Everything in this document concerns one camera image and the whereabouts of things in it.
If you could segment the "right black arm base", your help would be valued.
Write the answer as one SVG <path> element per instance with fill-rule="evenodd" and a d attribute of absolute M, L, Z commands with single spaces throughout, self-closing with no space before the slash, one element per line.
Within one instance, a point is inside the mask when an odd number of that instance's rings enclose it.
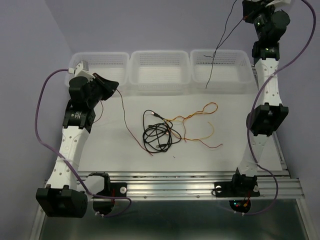
<path fill-rule="evenodd" d="M 215 181 L 211 194 L 217 198 L 231 198 L 229 205 L 236 213 L 248 214 L 252 203 L 251 197 L 259 197 L 257 176 L 240 174 L 238 169 L 230 181 Z"/>

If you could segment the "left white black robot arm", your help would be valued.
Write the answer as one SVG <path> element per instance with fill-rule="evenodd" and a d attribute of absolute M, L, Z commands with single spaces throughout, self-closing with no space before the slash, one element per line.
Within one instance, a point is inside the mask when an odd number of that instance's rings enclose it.
<path fill-rule="evenodd" d="M 108 100 L 119 83 L 93 74 L 93 78 L 76 76 L 69 81 L 70 99 L 62 122 L 62 139 L 53 171 L 45 187 L 35 198 L 48 217 L 82 218 L 93 193 L 78 174 L 85 143 L 96 118 L 95 107 Z"/>

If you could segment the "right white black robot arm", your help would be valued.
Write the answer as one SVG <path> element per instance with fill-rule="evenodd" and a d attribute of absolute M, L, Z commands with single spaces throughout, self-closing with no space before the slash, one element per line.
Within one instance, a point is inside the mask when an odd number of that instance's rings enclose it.
<path fill-rule="evenodd" d="M 278 86 L 280 39 L 290 24 L 284 10 L 289 0 L 244 0 L 243 20 L 252 24 L 257 41 L 252 47 L 254 67 L 257 71 L 258 93 L 246 119 L 247 146 L 243 158 L 230 182 L 233 197 L 257 197 L 257 172 L 265 144 L 289 113 L 283 106 Z"/>

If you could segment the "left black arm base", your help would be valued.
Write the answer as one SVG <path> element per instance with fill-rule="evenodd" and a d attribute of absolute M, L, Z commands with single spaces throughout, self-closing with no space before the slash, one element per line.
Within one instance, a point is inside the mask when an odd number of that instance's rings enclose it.
<path fill-rule="evenodd" d="M 132 205 L 132 201 L 127 197 L 128 184 L 112 182 L 106 172 L 92 172 L 84 183 L 94 194 L 89 198 L 93 200 L 92 208 L 96 216 L 117 217 L 125 213 Z"/>

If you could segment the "left white perforated basket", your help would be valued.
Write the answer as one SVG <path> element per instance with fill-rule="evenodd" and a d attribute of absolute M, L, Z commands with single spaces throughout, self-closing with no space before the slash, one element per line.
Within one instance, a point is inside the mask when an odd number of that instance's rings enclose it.
<path fill-rule="evenodd" d="M 121 93 L 128 88 L 130 56 L 127 52 L 78 52 L 71 57 L 68 67 L 75 68 L 80 61 L 88 63 L 91 74 L 118 82 Z"/>

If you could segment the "white perforated basket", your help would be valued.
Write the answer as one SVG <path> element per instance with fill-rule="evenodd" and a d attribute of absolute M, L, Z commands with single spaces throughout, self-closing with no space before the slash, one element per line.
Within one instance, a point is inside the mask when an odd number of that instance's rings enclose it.
<path fill-rule="evenodd" d="M 192 83 L 217 94 L 247 94 L 255 90 L 249 57 L 243 50 L 194 49 L 190 52 Z"/>
<path fill-rule="evenodd" d="M 130 87 L 142 92 L 183 91 L 191 83 L 190 58 L 182 50 L 139 50 L 130 56 Z"/>
<path fill-rule="evenodd" d="M 118 82 L 121 93 L 128 88 L 130 56 L 127 52 L 78 52 L 71 57 L 68 67 L 75 68 L 80 61 L 88 63 L 91 74 Z"/>

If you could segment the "middle white perforated basket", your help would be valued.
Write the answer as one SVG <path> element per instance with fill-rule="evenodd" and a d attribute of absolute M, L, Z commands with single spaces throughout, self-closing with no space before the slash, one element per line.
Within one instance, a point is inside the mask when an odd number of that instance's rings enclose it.
<path fill-rule="evenodd" d="M 139 50 L 130 56 L 130 87 L 142 92 L 183 91 L 191 83 L 190 58 L 182 50 Z"/>

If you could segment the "right white perforated basket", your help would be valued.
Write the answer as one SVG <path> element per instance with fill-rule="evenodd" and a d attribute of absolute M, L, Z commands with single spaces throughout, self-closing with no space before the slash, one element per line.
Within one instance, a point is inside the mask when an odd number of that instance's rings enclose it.
<path fill-rule="evenodd" d="M 243 50 L 194 49 L 190 52 L 192 83 L 217 94 L 247 94 L 255 90 L 249 57 Z"/>

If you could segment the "aluminium extrusion rail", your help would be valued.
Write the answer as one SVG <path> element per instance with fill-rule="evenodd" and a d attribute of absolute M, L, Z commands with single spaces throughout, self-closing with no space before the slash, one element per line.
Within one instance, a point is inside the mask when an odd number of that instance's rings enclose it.
<path fill-rule="evenodd" d="M 125 182 L 127 196 L 133 201 L 211 201 L 215 182 L 228 182 L 230 171 L 194 172 L 111 172 L 112 182 Z M 288 171 L 276 171 L 275 178 L 259 172 L 259 200 L 303 199 L 300 181 L 290 178 Z"/>

